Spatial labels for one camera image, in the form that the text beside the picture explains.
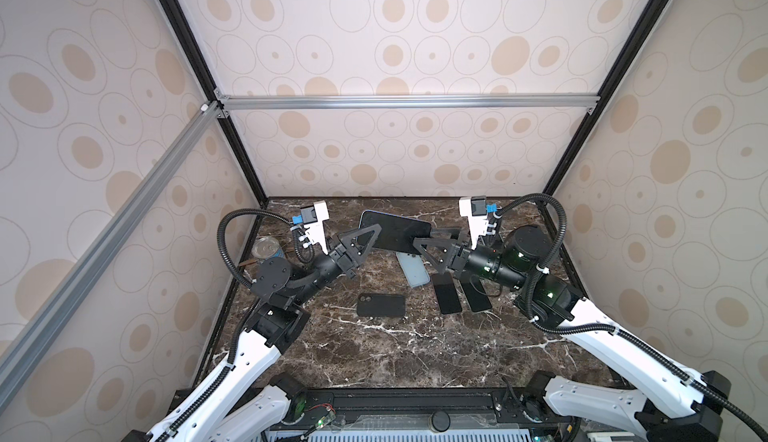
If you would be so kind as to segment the light blue case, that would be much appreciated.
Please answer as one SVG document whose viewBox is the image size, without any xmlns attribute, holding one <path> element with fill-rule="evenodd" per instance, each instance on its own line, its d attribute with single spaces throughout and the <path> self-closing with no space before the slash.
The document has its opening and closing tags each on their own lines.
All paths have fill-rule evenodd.
<svg viewBox="0 0 768 442">
<path fill-rule="evenodd" d="M 419 255 L 397 252 L 396 257 L 411 288 L 421 287 L 430 282 L 430 274 Z"/>
</svg>

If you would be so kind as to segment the black phone case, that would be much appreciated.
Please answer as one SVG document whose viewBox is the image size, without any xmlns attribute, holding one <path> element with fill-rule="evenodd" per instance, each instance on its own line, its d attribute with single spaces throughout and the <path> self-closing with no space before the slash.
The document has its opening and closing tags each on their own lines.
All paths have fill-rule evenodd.
<svg viewBox="0 0 768 442">
<path fill-rule="evenodd" d="M 361 293 L 357 299 L 359 317 L 397 317 L 406 314 L 406 298 L 400 294 Z"/>
</svg>

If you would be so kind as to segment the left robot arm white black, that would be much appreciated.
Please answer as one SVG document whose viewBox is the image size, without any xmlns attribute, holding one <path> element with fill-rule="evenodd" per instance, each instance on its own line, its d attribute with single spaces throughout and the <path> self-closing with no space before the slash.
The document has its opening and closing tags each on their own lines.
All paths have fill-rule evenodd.
<svg viewBox="0 0 768 442">
<path fill-rule="evenodd" d="M 317 255 L 308 267 L 282 257 L 269 258 L 255 277 L 247 278 L 230 257 L 224 236 L 232 220 L 255 214 L 269 213 L 255 208 L 234 210 L 222 218 L 217 230 L 225 265 L 256 296 L 254 306 L 237 325 L 227 357 L 148 432 L 133 430 L 126 440 L 258 441 L 272 426 L 301 414 L 304 388 L 292 378 L 279 378 L 243 406 L 237 403 L 301 334 L 310 317 L 304 304 L 337 278 L 354 277 L 382 228 L 373 224 L 339 234 L 336 246 Z"/>
</svg>

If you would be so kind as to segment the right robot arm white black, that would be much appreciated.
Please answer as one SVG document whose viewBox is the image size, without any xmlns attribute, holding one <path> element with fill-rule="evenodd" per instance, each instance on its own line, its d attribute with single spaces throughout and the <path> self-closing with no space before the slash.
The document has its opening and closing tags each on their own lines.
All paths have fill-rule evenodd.
<svg viewBox="0 0 768 442">
<path fill-rule="evenodd" d="M 527 202 L 555 210 L 554 238 L 536 226 L 525 226 L 511 232 L 507 245 L 479 243 L 479 238 L 496 232 L 508 211 Z M 534 327 L 586 349 L 632 386 L 610 389 L 540 375 L 533 381 L 534 394 L 520 399 L 532 418 L 549 409 L 620 428 L 645 441 L 716 441 L 721 414 L 728 411 L 766 440 L 763 426 L 729 401 L 726 378 L 715 371 L 700 373 L 667 357 L 611 319 L 577 287 L 551 274 L 549 265 L 567 228 L 566 212 L 557 199 L 532 193 L 491 210 L 482 198 L 464 197 L 460 206 L 470 228 L 454 237 L 411 236 L 408 240 L 418 253 L 439 273 L 450 271 L 509 288 Z"/>
</svg>

